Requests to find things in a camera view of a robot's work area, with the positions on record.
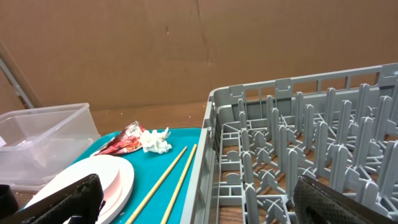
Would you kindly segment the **white tissue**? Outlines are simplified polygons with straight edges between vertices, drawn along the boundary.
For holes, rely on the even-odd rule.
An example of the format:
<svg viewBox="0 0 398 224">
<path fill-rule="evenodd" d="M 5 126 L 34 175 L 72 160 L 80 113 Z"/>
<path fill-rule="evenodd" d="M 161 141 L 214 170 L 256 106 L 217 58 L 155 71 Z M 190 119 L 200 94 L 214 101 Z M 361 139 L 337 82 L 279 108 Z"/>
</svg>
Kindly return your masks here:
<svg viewBox="0 0 398 224">
<path fill-rule="evenodd" d="M 167 142 L 171 132 L 168 128 L 159 133 L 157 130 L 152 132 L 145 130 L 140 136 L 141 146 L 144 152 L 154 152 L 163 154 L 168 152 L 172 146 Z"/>
</svg>

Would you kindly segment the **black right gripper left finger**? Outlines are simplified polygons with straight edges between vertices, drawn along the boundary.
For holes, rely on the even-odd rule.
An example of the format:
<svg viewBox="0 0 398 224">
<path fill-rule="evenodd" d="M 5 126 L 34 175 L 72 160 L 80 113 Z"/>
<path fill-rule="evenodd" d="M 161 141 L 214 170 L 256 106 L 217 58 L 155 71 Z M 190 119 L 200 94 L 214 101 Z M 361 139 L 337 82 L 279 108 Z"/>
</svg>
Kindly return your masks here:
<svg viewBox="0 0 398 224">
<path fill-rule="evenodd" d="M 100 177 L 86 177 L 20 209 L 9 185 L 1 185 L 1 223 L 96 223 L 104 206 Z"/>
</svg>

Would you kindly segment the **red snack wrapper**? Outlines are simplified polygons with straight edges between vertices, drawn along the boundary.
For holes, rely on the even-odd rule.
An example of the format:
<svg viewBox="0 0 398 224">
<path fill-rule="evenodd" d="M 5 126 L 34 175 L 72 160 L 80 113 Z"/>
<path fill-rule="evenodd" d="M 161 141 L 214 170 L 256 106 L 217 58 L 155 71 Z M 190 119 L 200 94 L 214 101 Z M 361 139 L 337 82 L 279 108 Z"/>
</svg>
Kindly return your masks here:
<svg viewBox="0 0 398 224">
<path fill-rule="evenodd" d="M 138 151 L 142 148 L 141 135 L 146 129 L 135 121 L 126 126 L 118 135 L 101 146 L 93 156 L 111 155 L 118 156 Z"/>
</svg>

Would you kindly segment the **wooden chopstick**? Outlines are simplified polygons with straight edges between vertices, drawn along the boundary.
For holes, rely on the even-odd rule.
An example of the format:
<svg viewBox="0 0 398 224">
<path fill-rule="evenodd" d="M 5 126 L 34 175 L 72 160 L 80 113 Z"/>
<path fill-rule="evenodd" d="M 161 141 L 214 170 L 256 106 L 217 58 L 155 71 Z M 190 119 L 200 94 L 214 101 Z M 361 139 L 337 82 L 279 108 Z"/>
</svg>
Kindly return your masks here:
<svg viewBox="0 0 398 224">
<path fill-rule="evenodd" d="M 173 209 L 173 207 L 175 205 L 177 197 L 178 197 L 178 195 L 180 193 L 180 189 L 182 188 L 183 182 L 184 182 L 184 180 L 186 178 L 187 172 L 188 172 L 188 170 L 190 168 L 190 165 L 192 163 L 192 160 L 193 160 L 193 157 L 194 157 L 194 155 L 196 153 L 196 150 L 197 150 L 197 144 L 194 144 L 193 148 L 191 150 L 191 153 L 190 153 L 190 155 L 189 155 L 189 157 L 187 159 L 187 162 L 185 164 L 185 167 L 184 167 L 184 169 L 182 171 L 182 174 L 181 174 L 181 176 L 180 176 L 180 178 L 178 180 L 178 183 L 177 183 L 177 186 L 176 186 L 176 188 L 174 190 L 172 198 L 170 199 L 170 202 L 169 202 L 169 204 L 167 206 L 167 209 L 166 209 L 166 211 L 164 213 L 164 216 L 163 216 L 163 218 L 161 220 L 161 224 L 167 224 L 167 222 L 169 220 L 170 214 L 171 214 L 172 209 Z"/>
<path fill-rule="evenodd" d="M 142 212 L 144 207 L 147 205 L 148 201 L 152 198 L 152 196 L 156 193 L 158 188 L 162 185 L 164 180 L 167 178 L 167 176 L 171 173 L 172 169 L 176 166 L 178 161 L 181 159 L 181 157 L 184 155 L 185 151 L 187 150 L 187 146 L 185 146 L 180 154 L 174 159 L 174 161 L 169 165 L 169 167 L 165 170 L 165 172 L 160 176 L 158 181 L 155 183 L 155 185 L 149 190 L 148 194 L 144 197 L 142 202 L 137 206 L 137 208 L 134 210 L 134 212 L 131 214 L 131 216 L 128 218 L 126 224 L 133 224 L 135 219 L 138 217 L 138 215 Z"/>
</svg>

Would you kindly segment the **white large plate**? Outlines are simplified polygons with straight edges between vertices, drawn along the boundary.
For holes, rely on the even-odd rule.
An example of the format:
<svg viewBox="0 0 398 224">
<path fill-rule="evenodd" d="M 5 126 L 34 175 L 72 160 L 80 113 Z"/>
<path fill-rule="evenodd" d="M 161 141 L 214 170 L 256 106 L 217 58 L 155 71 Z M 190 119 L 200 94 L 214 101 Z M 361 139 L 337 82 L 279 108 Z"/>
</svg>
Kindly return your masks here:
<svg viewBox="0 0 398 224">
<path fill-rule="evenodd" d="M 105 205 L 99 213 L 97 222 L 111 223 L 127 203 L 134 182 L 132 164 L 122 157 L 99 155 L 88 157 L 72 164 L 42 188 L 27 203 L 26 207 L 37 203 L 89 174 L 99 176 L 104 192 Z"/>
</svg>

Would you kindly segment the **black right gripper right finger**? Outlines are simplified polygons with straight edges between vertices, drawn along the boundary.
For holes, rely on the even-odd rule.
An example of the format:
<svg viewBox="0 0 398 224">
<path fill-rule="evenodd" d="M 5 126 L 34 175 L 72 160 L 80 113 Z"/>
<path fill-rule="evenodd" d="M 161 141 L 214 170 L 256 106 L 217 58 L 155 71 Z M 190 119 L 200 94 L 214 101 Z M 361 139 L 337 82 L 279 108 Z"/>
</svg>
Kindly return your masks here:
<svg viewBox="0 0 398 224">
<path fill-rule="evenodd" d="M 307 175 L 294 188 L 294 211 L 299 224 L 397 223 Z"/>
</svg>

